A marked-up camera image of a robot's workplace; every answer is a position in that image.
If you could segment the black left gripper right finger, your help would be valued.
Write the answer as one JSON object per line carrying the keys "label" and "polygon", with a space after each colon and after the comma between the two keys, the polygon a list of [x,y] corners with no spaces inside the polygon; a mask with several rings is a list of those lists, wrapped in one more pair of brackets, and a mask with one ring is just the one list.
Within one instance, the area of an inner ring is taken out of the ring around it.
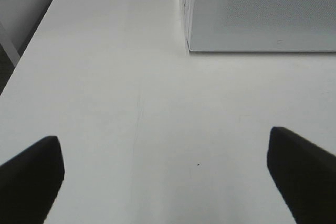
{"label": "black left gripper right finger", "polygon": [[267,168],[296,223],[335,223],[335,155],[275,126]]}

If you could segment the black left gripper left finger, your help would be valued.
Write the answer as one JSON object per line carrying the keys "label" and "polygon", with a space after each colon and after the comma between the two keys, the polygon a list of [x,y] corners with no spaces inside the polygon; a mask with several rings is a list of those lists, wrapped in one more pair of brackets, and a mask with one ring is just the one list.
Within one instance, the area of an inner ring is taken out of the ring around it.
{"label": "black left gripper left finger", "polygon": [[46,136],[1,165],[1,223],[44,223],[65,177],[58,137]]}

